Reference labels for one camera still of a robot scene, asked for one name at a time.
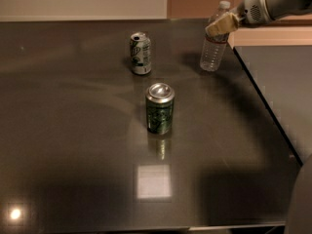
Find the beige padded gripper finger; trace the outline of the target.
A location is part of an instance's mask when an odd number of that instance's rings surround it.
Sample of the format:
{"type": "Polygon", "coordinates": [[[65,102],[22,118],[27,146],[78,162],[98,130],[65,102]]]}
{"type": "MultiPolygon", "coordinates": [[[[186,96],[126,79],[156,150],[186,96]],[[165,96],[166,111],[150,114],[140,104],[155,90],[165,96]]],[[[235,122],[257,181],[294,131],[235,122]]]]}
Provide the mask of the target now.
{"type": "Polygon", "coordinates": [[[227,12],[211,22],[205,30],[210,37],[216,37],[236,31],[239,28],[239,24],[240,20],[238,16],[234,13],[227,12]]]}

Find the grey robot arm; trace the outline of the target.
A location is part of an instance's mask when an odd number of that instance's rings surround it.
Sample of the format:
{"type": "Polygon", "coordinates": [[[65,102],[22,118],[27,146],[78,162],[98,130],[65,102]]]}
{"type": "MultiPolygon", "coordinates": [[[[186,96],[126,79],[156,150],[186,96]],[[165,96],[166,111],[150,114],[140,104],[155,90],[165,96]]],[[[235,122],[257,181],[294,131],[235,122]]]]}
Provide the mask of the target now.
{"type": "Polygon", "coordinates": [[[206,27],[209,36],[216,37],[236,31],[240,26],[259,27],[288,16],[312,13],[312,0],[242,0],[206,27]]]}

